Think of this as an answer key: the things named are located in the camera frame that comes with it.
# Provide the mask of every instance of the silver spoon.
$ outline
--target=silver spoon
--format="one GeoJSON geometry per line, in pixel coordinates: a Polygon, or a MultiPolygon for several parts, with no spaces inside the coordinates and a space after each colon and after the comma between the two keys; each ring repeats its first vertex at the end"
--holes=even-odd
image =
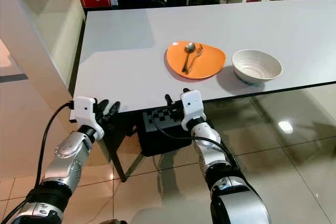
{"type": "Polygon", "coordinates": [[[182,69],[182,72],[187,73],[188,72],[188,61],[189,61],[189,55],[192,54],[196,49],[196,46],[194,43],[190,42],[187,45],[185,45],[185,51],[188,53],[187,58],[185,59],[185,63],[182,69]]]}
{"type": "Polygon", "coordinates": [[[202,53],[203,53],[203,46],[202,46],[202,44],[200,44],[200,47],[196,49],[196,53],[197,54],[194,57],[193,61],[191,62],[190,67],[188,68],[187,73],[189,73],[192,70],[192,67],[194,65],[194,62],[195,62],[196,58],[202,55],[202,53]]]}

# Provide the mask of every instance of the white tabletop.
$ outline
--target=white tabletop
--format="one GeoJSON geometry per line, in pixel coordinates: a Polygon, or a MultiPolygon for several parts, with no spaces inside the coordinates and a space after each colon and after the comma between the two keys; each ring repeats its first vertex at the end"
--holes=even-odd
{"type": "Polygon", "coordinates": [[[75,96],[120,101],[121,112],[166,105],[183,88],[203,100],[336,81],[336,0],[291,0],[192,7],[89,12],[75,96]],[[225,52],[224,69],[205,80],[173,73],[170,43],[190,40],[225,52]],[[231,57],[241,49],[276,57],[282,75],[263,85],[241,82],[231,57]]]}

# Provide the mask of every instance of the black cable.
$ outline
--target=black cable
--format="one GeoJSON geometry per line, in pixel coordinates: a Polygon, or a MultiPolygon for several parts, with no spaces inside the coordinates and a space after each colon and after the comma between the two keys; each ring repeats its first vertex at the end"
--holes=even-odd
{"type": "Polygon", "coordinates": [[[43,154],[44,154],[44,148],[46,145],[46,139],[47,139],[47,135],[49,132],[49,128],[51,126],[51,123],[53,122],[53,120],[55,119],[55,117],[57,116],[57,114],[64,109],[65,107],[71,107],[72,106],[72,102],[67,102],[65,104],[63,104],[61,107],[59,107],[54,114],[52,115],[52,117],[50,118],[47,127],[44,131],[43,134],[43,138],[42,138],[42,144],[41,144],[41,151],[40,151],[40,158],[38,160],[38,167],[37,167],[37,176],[36,176],[36,180],[35,180],[35,186],[34,188],[36,188],[39,184],[40,184],[40,179],[41,179],[41,170],[42,170],[42,162],[43,162],[43,154]]]}
{"type": "Polygon", "coordinates": [[[1,222],[1,224],[6,224],[9,219],[25,204],[28,202],[28,199],[24,199],[19,205],[17,205],[16,208],[14,208],[7,216],[6,218],[1,222]]]}
{"type": "Polygon", "coordinates": [[[220,148],[220,150],[223,152],[223,153],[226,153],[226,155],[228,156],[229,159],[231,159],[231,163],[234,164],[235,168],[239,169],[239,166],[238,166],[238,163],[237,161],[235,160],[235,158],[232,156],[232,154],[230,153],[230,151],[222,144],[219,144],[217,143],[216,141],[213,141],[211,140],[210,138],[206,138],[206,137],[202,137],[202,136],[184,136],[184,137],[177,137],[177,136],[172,136],[172,135],[169,135],[168,133],[166,133],[161,127],[158,126],[158,124],[156,123],[155,121],[155,118],[154,118],[154,114],[157,114],[157,112],[159,110],[161,110],[162,108],[159,108],[159,109],[156,109],[156,110],[153,110],[152,111],[152,114],[151,114],[151,120],[154,124],[154,126],[165,136],[169,137],[169,138],[172,138],[172,139],[175,139],[175,140],[204,140],[204,141],[207,141],[207,142],[210,142],[214,145],[216,145],[218,148],[220,148]]]}
{"type": "MultiPolygon", "coordinates": [[[[57,114],[64,109],[65,107],[73,107],[73,102],[67,102],[65,104],[63,104],[61,107],[59,107],[54,114],[52,115],[52,117],[50,118],[47,127],[44,131],[43,134],[43,139],[42,139],[42,144],[41,144],[41,150],[40,150],[40,157],[38,160],[38,167],[37,167],[37,176],[36,176],[36,181],[35,181],[35,186],[34,188],[36,188],[39,184],[40,184],[40,179],[41,179],[41,170],[42,170],[42,162],[43,162],[43,154],[44,154],[44,148],[46,145],[46,140],[47,140],[47,135],[50,129],[50,126],[53,122],[53,120],[55,119],[55,117],[57,116],[57,114]]],[[[6,218],[1,222],[1,224],[5,224],[9,221],[9,219],[17,212],[20,210],[20,208],[28,202],[28,199],[25,199],[24,201],[22,201],[19,205],[17,205],[7,216],[6,218]]]]}

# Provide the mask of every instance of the white bowl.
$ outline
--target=white bowl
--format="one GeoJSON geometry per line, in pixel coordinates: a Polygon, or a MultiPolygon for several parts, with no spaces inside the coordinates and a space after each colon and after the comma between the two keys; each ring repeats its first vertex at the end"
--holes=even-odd
{"type": "Polygon", "coordinates": [[[261,83],[281,75],[281,63],[273,56],[258,50],[244,49],[232,56],[234,71],[248,83],[261,83]]]}

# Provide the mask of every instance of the fork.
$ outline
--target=fork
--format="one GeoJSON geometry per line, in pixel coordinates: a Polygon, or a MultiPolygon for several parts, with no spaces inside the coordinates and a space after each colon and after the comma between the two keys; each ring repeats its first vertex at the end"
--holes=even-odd
{"type": "Polygon", "coordinates": [[[187,74],[189,73],[190,70],[192,70],[195,59],[202,55],[202,53],[203,53],[202,44],[200,44],[200,47],[196,49],[196,52],[197,52],[196,56],[194,57],[193,61],[191,62],[190,67],[187,69],[187,74]]]}

